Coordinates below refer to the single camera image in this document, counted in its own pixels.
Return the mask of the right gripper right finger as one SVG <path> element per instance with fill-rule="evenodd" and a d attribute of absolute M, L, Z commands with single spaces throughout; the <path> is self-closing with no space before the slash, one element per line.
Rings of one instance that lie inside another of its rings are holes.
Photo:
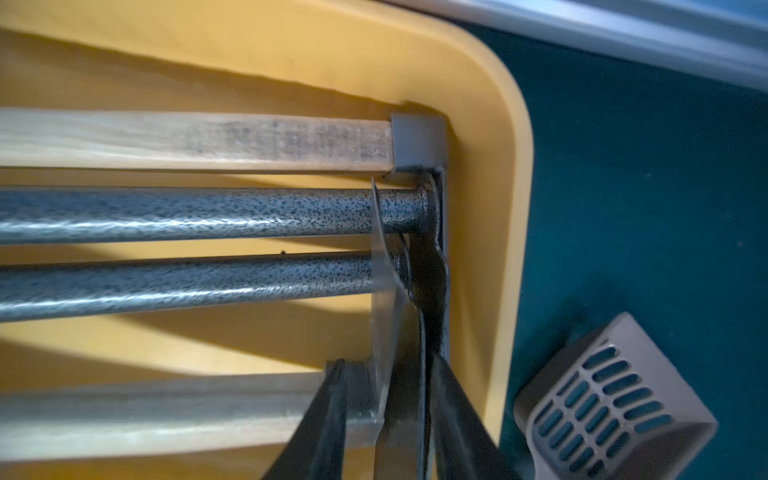
<path fill-rule="evenodd" d="M 448 362 L 432 357 L 430 416 L 440 479 L 516 479 Z"/>

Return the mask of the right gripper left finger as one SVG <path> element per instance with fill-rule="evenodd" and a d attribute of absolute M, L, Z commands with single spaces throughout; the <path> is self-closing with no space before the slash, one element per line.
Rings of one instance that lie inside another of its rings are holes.
<path fill-rule="evenodd" d="M 347 412 L 346 363 L 337 360 L 297 430 L 262 479 L 340 479 Z"/>

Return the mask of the wooden handle hoe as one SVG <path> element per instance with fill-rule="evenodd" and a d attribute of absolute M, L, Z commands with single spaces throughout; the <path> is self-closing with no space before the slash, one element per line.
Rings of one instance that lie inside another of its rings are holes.
<path fill-rule="evenodd" d="M 383 427 L 407 303 L 385 243 L 379 193 L 372 196 L 371 211 L 373 353 L 362 363 L 345 362 L 346 441 L 374 441 Z M 197 377 L 12 395 L 1 401 L 1 457 L 16 462 L 287 445 L 335 362 L 315 373 Z"/>
<path fill-rule="evenodd" d="M 386 121 L 230 113 L 5 108 L 5 168 L 224 173 L 411 174 L 441 203 L 447 141 L 438 117 Z"/>

